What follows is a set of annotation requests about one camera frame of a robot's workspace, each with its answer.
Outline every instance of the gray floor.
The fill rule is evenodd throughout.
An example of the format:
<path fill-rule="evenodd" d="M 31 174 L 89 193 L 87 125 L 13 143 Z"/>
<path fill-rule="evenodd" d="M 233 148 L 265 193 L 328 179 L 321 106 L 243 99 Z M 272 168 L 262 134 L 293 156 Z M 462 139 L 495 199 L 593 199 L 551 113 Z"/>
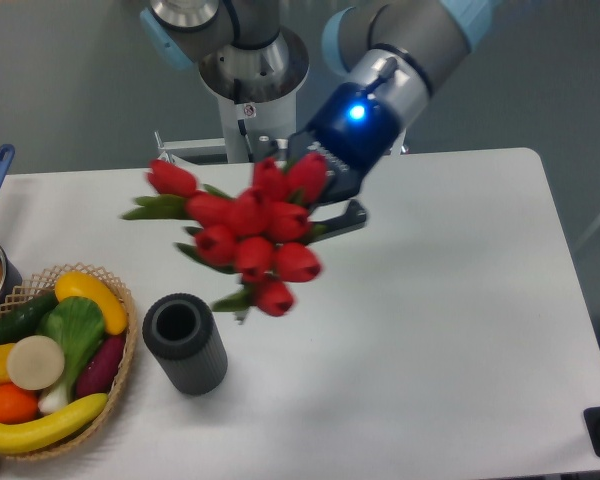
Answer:
<path fill-rule="evenodd" d="M 320 58 L 324 23 L 359 3 L 281 1 L 312 62 L 300 124 L 338 81 Z M 146 41 L 137 20 L 144 5 L 0 2 L 0 144 L 18 149 L 13 172 L 142 167 L 156 129 L 164 140 L 221 135 L 197 74 L 165 68 Z M 407 143 L 416 153 L 536 150 L 573 245 L 600 211 L 600 0 L 504 1 Z M 600 243 L 575 265 L 600 340 Z"/>

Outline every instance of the tulip bouquet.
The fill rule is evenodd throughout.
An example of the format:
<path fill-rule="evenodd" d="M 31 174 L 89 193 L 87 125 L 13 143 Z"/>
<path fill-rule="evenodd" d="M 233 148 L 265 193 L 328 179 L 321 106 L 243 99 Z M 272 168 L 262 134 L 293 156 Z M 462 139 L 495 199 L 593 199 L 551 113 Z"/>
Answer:
<path fill-rule="evenodd" d="M 287 313 L 295 300 L 289 282 L 308 282 L 322 266 L 308 245 L 326 226 L 311 222 L 327 179 L 325 158 L 309 153 L 278 167 L 273 158 L 256 163 L 252 184 L 236 198 L 199 182 L 190 172 L 152 160 L 147 180 L 153 197 L 135 199 L 126 220 L 195 220 L 191 243 L 175 246 L 218 272 L 240 275 L 239 291 L 212 304 L 216 312 L 243 312 L 255 306 L 272 316 Z"/>

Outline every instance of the orange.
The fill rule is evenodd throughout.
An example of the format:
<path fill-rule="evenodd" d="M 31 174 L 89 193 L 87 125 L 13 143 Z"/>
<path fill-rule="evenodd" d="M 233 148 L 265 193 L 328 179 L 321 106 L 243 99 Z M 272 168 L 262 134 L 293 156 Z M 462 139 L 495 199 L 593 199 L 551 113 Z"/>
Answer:
<path fill-rule="evenodd" d="M 38 413 L 38 398 L 34 392 L 13 383 L 0 385 L 0 423 L 30 422 Z"/>

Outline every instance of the banana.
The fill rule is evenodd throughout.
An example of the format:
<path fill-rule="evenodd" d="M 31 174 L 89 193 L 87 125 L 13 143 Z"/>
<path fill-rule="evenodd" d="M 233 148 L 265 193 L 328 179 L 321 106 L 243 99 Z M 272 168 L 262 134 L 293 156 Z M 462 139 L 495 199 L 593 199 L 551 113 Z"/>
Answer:
<path fill-rule="evenodd" d="M 31 452 L 62 440 L 100 415 L 106 404 L 107 394 L 95 393 L 38 420 L 18 425 L 0 423 L 0 453 Z"/>

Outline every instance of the sliced radish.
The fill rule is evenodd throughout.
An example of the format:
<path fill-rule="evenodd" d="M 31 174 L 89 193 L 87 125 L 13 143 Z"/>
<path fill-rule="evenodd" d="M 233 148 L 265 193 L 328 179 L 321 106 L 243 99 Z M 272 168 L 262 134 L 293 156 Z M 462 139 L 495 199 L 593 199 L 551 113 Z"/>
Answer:
<path fill-rule="evenodd" d="M 64 370 L 62 348 L 49 337 L 23 338 L 9 352 L 7 373 L 18 387 L 42 390 L 52 385 Z"/>

